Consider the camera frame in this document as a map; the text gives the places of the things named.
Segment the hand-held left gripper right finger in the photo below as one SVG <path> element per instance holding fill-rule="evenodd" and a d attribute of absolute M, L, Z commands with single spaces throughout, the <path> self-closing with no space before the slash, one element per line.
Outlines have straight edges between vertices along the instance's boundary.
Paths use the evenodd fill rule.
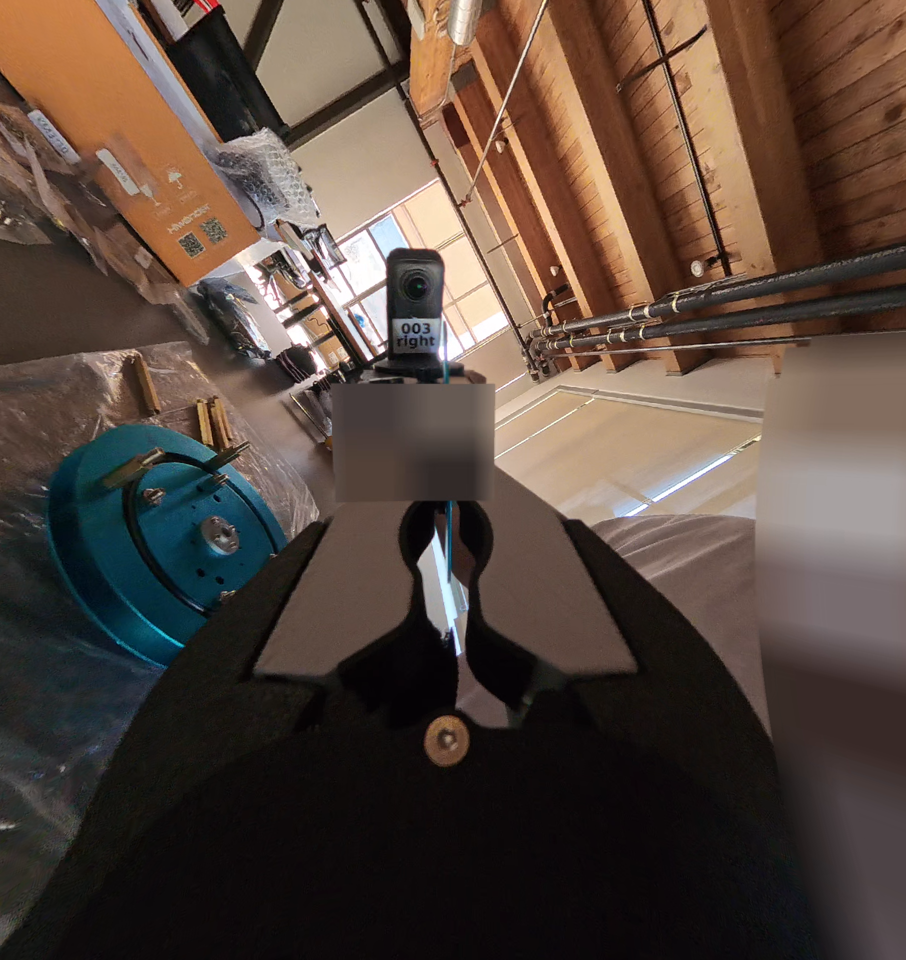
<path fill-rule="evenodd" d="M 474 559 L 467 661 L 476 676 L 630 676 L 615 618 L 560 515 L 542 501 L 462 504 Z"/>

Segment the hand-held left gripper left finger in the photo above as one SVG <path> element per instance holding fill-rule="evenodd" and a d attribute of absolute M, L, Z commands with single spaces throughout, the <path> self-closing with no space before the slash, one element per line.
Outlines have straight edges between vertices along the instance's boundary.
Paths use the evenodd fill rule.
<path fill-rule="evenodd" d="M 255 663 L 256 677 L 330 679 L 350 657 L 425 613 L 422 575 L 400 541 L 413 505 L 339 505 Z"/>

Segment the teal disc with servo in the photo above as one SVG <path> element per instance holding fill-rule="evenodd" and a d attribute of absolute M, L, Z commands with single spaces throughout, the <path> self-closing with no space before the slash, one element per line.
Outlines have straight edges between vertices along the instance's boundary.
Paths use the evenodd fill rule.
<path fill-rule="evenodd" d="M 449 358 L 448 358 L 448 347 L 444 346 L 442 349 L 443 358 L 442 358 L 442 383 L 448 384 L 450 380 L 449 374 Z M 444 533 L 444 556 L 446 563 L 446 593 L 449 595 L 450 600 L 450 611 L 452 612 L 453 621 L 457 618 L 457 606 L 455 593 L 452 588 L 453 580 L 453 519 L 454 519 L 454 502 L 452 500 L 447 500 L 444 509 L 444 519 L 445 519 L 445 533 Z"/>

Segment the blue round metal base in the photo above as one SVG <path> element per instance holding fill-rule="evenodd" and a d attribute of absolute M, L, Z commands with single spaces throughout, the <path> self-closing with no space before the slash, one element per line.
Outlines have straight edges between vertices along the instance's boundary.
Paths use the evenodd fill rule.
<path fill-rule="evenodd" d="M 165 668 L 289 538 L 232 462 L 173 429 L 117 426 L 52 474 L 51 557 L 69 592 L 128 654 Z"/>

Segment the large clear plastic bag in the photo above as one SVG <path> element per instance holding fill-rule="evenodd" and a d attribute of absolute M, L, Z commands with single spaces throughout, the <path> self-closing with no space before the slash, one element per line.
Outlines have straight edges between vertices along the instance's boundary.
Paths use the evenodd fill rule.
<path fill-rule="evenodd" d="M 162 669 L 318 518 L 186 342 L 0 366 L 0 940 L 56 870 Z"/>

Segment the grey desk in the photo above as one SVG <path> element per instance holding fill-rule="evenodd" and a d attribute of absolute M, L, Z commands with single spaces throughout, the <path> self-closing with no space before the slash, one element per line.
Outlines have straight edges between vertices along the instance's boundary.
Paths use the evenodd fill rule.
<path fill-rule="evenodd" d="M 179 338 L 167 308 L 150 306 L 122 279 L 109 279 L 73 241 L 19 246 L 0 240 L 0 366 L 64 354 L 132 349 Z M 54 958 L 66 907 L 47 907 L 40 888 L 52 877 L 77 829 L 78 810 L 63 789 L 78 774 L 101 775 L 129 726 L 133 707 L 159 678 L 157 668 L 108 653 L 96 630 L 63 592 L 41 529 L 40 481 L 0 496 L 0 786 L 32 816 L 26 839 L 0 839 L 0 958 Z M 287 547 L 249 591 L 226 604 L 226 626 L 259 639 L 282 611 L 310 556 Z M 149 750 L 187 760 L 187 747 L 262 746 L 263 720 L 302 718 L 311 692 L 295 684 L 240 681 L 226 706 L 200 710 L 186 726 L 150 729 Z"/>

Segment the silver antistatic bag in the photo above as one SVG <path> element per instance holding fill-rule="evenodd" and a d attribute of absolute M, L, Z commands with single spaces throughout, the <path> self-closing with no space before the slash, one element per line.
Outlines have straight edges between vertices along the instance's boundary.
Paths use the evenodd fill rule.
<path fill-rule="evenodd" d="M 236 353 L 251 359 L 273 358 L 251 309 L 256 300 L 249 291 L 224 277 L 210 277 L 196 284 L 196 293 Z"/>

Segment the bubble wrap bundle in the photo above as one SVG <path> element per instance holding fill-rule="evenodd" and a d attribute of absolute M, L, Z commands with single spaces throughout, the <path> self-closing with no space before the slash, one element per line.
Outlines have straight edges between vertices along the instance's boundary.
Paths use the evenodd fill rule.
<path fill-rule="evenodd" d="M 271 129 L 261 128 L 203 152 L 250 199 L 266 225 L 283 221 L 312 230 L 324 222 L 301 167 Z"/>

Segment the black ceiling pipe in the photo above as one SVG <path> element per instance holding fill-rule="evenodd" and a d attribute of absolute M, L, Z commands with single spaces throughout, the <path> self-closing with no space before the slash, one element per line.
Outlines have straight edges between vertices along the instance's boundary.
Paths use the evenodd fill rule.
<path fill-rule="evenodd" d="M 906 242 L 796 270 L 753 277 L 737 275 L 711 281 L 663 294 L 652 303 L 630 306 L 612 314 L 582 320 L 567 320 L 543 327 L 531 336 L 531 343 L 537 347 L 543 347 L 548 340 L 568 341 L 571 336 L 583 330 L 609 330 L 618 324 L 644 324 L 656 318 L 681 315 L 709 306 L 722 306 L 773 295 L 795 293 L 904 270 L 906 270 Z"/>
<path fill-rule="evenodd" d="M 615 350 L 623 345 L 646 344 L 687 334 L 752 330 L 843 319 L 906 309 L 906 283 L 833 294 L 769 307 L 754 307 L 701 318 L 648 319 L 625 328 L 609 328 L 597 334 L 562 333 L 534 341 L 531 351 L 553 356 L 566 350 L 584 353 L 588 348 Z"/>

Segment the orange cardboard box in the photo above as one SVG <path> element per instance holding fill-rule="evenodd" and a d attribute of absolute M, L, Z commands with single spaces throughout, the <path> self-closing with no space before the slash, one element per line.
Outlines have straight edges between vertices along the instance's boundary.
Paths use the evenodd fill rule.
<path fill-rule="evenodd" d="M 210 162 L 218 135 L 131 2 L 0 2 L 0 72 L 181 284 L 260 242 Z"/>

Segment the pile of small screw bags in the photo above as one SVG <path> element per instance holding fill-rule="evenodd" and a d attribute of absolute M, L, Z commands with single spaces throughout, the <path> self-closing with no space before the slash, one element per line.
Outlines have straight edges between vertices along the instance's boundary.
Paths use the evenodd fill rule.
<path fill-rule="evenodd" d="M 17 106 L 0 102 L 0 239 L 21 245 L 74 240 L 104 275 L 115 273 L 149 304 L 170 308 L 184 328 L 204 330 L 190 294 L 139 238 L 95 179 L 91 159 L 71 162 Z"/>

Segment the silver ventilation duct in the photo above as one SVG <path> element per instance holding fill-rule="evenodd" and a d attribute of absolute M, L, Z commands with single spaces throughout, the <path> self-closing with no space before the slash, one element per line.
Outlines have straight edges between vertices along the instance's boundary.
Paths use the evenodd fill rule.
<path fill-rule="evenodd" d="M 455 46 L 466 47 L 474 41 L 480 19 L 496 6 L 497 1 L 443 2 L 438 14 L 439 23 Z"/>

